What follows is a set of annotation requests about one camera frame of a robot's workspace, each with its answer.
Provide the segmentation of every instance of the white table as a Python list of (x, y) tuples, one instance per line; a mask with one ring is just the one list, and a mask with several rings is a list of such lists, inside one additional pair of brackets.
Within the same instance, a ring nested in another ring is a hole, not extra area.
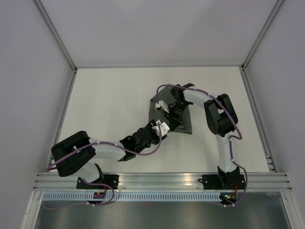
[[(85, 130), (90, 137), (118, 141), (148, 123), (150, 99), (164, 83), (193, 83), (213, 95), (230, 96), (243, 134), (234, 140), (236, 161), (248, 172), (268, 172), (244, 84), (237, 67), (79, 69), (60, 140)], [(190, 106), (193, 134), (169, 133), (151, 156), (128, 162), (93, 160), (103, 172), (216, 172), (218, 151), (204, 110)]]

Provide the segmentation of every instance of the metal grille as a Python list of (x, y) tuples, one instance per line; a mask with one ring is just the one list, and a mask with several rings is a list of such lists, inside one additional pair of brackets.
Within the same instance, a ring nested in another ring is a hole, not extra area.
[[(76, 200), (76, 201), (97, 201), (94, 192), (45, 192), (43, 200)], [(218, 202), (219, 192), (212, 193), (191, 193), (191, 192), (116, 192), (115, 201), (167, 201), (167, 202)], [(107, 192), (104, 200), (112, 197), (111, 192)]]

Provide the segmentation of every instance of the gray floor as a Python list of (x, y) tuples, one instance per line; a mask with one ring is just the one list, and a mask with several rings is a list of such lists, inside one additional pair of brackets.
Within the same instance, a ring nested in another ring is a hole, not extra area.
[(281, 200), (265, 194), (247, 194), (235, 208), (207, 202), (115, 202), (41, 209), (39, 220), (40, 229), (290, 229)]

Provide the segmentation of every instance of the gray cloth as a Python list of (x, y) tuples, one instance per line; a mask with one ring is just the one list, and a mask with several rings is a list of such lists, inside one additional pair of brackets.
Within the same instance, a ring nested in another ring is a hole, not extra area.
[[(159, 100), (163, 100), (167, 105), (173, 104), (176, 102), (175, 98), (171, 94), (171, 88), (165, 87), (159, 91)], [(169, 125), (169, 121), (164, 117), (163, 110), (156, 111), (154, 105), (156, 103), (156, 95), (151, 98), (150, 107), (149, 107), (149, 114), (148, 114), (148, 121), (154, 120), (161, 120), (161, 122), (165, 122)], [(191, 122), (191, 115), (190, 110), (187, 107), (186, 110), (182, 114), (183, 121), (180, 126), (178, 126), (174, 132), (182, 132), (186, 134), (192, 134), (192, 122)]]

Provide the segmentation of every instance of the white wall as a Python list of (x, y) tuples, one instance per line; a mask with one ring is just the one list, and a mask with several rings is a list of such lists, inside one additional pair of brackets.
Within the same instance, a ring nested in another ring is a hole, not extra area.
[(305, 1), (287, 0), (248, 67), (273, 155), (305, 215)]
[(0, 224), (20, 227), (72, 77), (31, 0), (0, 1)]
[(77, 67), (241, 64), (276, 0), (42, 0)]

